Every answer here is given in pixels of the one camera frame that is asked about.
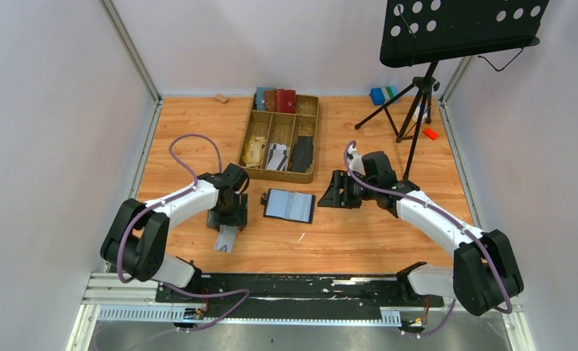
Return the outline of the white credit card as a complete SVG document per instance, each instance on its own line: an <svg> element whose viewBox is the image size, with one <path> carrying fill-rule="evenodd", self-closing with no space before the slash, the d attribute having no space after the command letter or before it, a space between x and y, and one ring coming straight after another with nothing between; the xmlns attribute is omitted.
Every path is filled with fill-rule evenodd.
<svg viewBox="0 0 578 351"><path fill-rule="evenodd" d="M218 252L230 253L237 238L238 227L221 225L214 249Z"/></svg>

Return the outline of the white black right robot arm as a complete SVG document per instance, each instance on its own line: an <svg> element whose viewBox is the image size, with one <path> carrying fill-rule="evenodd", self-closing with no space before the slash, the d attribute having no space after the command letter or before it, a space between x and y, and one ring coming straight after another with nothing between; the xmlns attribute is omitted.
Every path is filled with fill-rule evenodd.
<svg viewBox="0 0 578 351"><path fill-rule="evenodd" d="M354 209L372 200L427 235L453 259L450 268L416 263L399 271L409 293L455 299L476 316L492 309L512 312L511 299L524 290L524 283L506 234L462 221L415 183L398 179L382 151L362 156L349 147L345 165L345 170L333 171L319 207Z"/></svg>

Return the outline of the black card holder with sleeves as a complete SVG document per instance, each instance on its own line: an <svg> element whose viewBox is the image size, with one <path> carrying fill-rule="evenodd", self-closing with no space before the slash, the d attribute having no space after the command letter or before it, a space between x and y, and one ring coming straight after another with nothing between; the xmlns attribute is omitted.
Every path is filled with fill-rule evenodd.
<svg viewBox="0 0 578 351"><path fill-rule="evenodd" d="M316 196L282 189L268 189L261 196L263 217L289 222L311 224L313 222Z"/></svg>

